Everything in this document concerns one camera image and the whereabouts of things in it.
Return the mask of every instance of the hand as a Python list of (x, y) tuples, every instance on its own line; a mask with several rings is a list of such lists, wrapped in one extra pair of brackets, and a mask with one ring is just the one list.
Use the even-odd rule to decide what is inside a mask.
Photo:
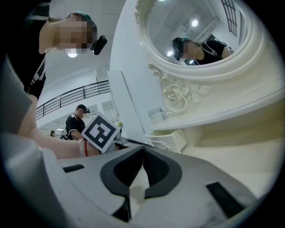
[(88, 156), (95, 156), (95, 155), (99, 155), (100, 152), (98, 151), (98, 149), (96, 147), (94, 147), (90, 142), (87, 141), (86, 143), (86, 148), (87, 148), (87, 155)]

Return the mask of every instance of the woman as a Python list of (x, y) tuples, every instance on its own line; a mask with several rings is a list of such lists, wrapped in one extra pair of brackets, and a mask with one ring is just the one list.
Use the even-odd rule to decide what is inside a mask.
[(231, 52), (226, 46), (219, 41), (206, 41), (204, 43), (196, 43), (185, 38), (175, 38), (173, 40), (174, 57), (176, 60), (180, 58), (195, 59), (198, 65), (217, 62), (231, 56)]
[(52, 130), (52, 131), (50, 132), (50, 136), (53, 137), (53, 138), (55, 138), (55, 131)]
[(18, 134), (35, 140), (42, 148), (51, 149), (58, 159), (80, 157), (84, 152), (98, 155), (90, 143), (57, 140), (37, 129), (36, 107), (45, 83), (45, 54), (51, 48), (84, 52), (97, 40), (97, 27), (90, 16), (73, 12), (63, 20), (55, 20), (49, 17), (49, 3), (50, 0), (41, 2), (23, 23), (16, 24), (9, 40), (12, 45), (6, 55), (8, 72), (31, 101)]

